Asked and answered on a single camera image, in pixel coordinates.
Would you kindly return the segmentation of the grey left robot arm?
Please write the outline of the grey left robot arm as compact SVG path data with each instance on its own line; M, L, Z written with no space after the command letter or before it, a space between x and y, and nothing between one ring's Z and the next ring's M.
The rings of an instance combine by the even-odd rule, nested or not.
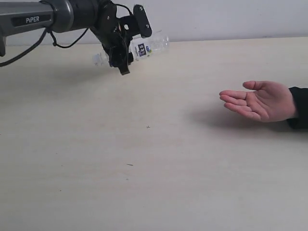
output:
M132 38L117 17L118 4L111 0L40 0L37 2L0 3L0 55L6 54L6 38L43 29L38 41L21 54L2 62L10 65L40 45L46 34L84 29L90 30L107 53L108 63L122 75L129 73L132 55L128 47Z

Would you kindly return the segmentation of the person's open hand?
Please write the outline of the person's open hand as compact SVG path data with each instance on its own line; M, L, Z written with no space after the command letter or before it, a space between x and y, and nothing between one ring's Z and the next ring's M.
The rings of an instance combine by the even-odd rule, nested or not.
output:
M298 116L289 88L272 81L247 81L246 91L224 90L219 97L224 107L258 122L281 122Z

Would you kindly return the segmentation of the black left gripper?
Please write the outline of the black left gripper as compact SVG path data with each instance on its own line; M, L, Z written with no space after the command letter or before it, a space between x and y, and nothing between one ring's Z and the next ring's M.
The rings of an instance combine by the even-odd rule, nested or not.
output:
M129 48L134 46L141 35L126 35L124 24L117 17L117 8L122 7L132 17L132 11L125 5L113 3L111 0L92 0L94 23L91 32L101 43L103 50L109 56L109 65L118 68L121 75L130 73L128 66L133 61Z

